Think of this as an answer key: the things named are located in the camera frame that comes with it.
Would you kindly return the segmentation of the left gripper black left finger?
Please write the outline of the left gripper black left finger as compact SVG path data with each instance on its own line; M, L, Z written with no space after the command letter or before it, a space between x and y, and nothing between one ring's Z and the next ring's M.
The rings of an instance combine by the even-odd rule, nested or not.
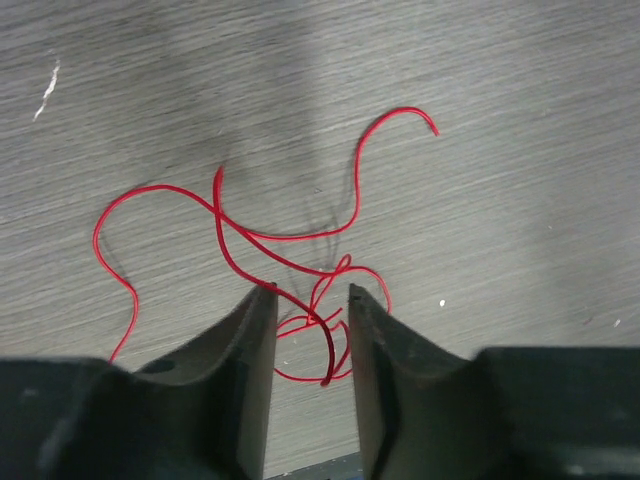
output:
M252 289L136 371L89 357L1 361L5 479L259 479L278 300Z

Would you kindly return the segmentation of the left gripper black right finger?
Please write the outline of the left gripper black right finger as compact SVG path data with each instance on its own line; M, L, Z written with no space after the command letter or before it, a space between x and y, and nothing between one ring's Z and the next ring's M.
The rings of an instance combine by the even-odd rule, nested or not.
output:
M491 347L453 355L349 289L368 479L635 479L635 347Z

